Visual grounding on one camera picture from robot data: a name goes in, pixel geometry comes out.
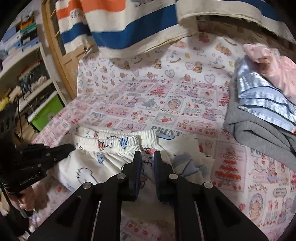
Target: light blue fabric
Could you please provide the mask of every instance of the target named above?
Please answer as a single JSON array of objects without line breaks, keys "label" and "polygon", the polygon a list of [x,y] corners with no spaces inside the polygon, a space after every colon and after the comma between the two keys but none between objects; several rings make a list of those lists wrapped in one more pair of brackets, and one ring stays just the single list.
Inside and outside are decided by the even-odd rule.
[{"label": "light blue fabric", "polygon": [[238,69],[239,106],[262,120],[296,132],[296,106],[259,74],[258,64],[247,56]]}]

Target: elastic waistband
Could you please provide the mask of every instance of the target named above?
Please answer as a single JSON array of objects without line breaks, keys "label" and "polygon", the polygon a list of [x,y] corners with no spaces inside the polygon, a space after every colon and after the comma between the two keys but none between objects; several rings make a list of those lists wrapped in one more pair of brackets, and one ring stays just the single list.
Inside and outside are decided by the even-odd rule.
[{"label": "elastic waistband", "polygon": [[113,139],[138,136],[139,143],[143,147],[151,147],[151,145],[157,144],[156,133],[154,130],[122,132],[112,130],[92,130],[90,128],[79,126],[77,128],[77,135],[95,139]]},{"label": "elastic waistband", "polygon": [[134,153],[141,150],[137,136],[114,139],[94,139],[73,135],[75,149],[102,153]]}]

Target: striped towel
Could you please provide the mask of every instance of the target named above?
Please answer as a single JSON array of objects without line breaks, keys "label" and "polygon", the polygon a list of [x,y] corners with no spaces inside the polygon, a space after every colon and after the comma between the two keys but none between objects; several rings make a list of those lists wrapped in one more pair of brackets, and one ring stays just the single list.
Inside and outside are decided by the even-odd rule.
[{"label": "striped towel", "polygon": [[197,32],[196,16],[243,18],[295,42],[262,0],[59,0],[57,17],[67,53],[97,44],[105,58],[124,58]]}]

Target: folded clothes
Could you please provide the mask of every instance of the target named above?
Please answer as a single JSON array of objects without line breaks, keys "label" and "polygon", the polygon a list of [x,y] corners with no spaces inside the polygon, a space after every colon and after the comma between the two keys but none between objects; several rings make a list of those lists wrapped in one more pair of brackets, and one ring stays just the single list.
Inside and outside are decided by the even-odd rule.
[{"label": "folded clothes", "polygon": [[244,51],[253,62],[259,63],[260,73],[296,104],[296,64],[277,49],[262,44],[244,44]]},{"label": "folded clothes", "polygon": [[250,60],[246,55],[237,72],[238,97],[242,99],[268,99],[278,104],[285,104],[289,111],[296,115],[296,106],[282,94],[280,89],[275,88],[262,75],[259,65]]},{"label": "folded clothes", "polygon": [[239,108],[295,133],[295,106],[257,71],[258,64],[245,56],[237,70]]},{"label": "folded clothes", "polygon": [[237,92],[237,71],[241,63],[242,59],[236,61],[224,128],[239,143],[260,151],[296,171],[296,135],[238,108],[240,99]]}]

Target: wooden door frame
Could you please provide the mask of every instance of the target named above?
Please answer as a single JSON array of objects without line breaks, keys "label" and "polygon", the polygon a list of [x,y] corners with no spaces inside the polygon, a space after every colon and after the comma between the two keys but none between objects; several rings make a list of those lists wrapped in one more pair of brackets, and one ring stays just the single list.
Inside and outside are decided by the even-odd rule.
[{"label": "wooden door frame", "polygon": [[69,84],[69,81],[68,81],[68,78],[67,78],[67,74],[65,74],[64,70],[63,70],[63,67],[62,67],[62,64],[60,63],[60,60],[59,60],[59,57],[58,57],[58,53],[56,52],[56,48],[59,49],[59,46],[58,44],[53,41],[52,37],[52,34],[50,32],[50,26],[49,26],[49,19],[48,19],[48,12],[46,10],[46,2],[47,1],[50,1],[50,0],[43,0],[42,1],[42,4],[41,4],[41,13],[42,13],[42,20],[43,20],[43,26],[44,26],[44,32],[45,32],[45,37],[46,37],[46,40],[48,42],[48,45],[49,45],[49,49],[50,49],[50,52],[52,54],[52,59],[55,63],[55,66],[57,68],[57,71],[67,89],[67,91],[69,92],[70,96],[72,99],[74,99],[76,97],[76,93],[73,92],[70,84]]}]

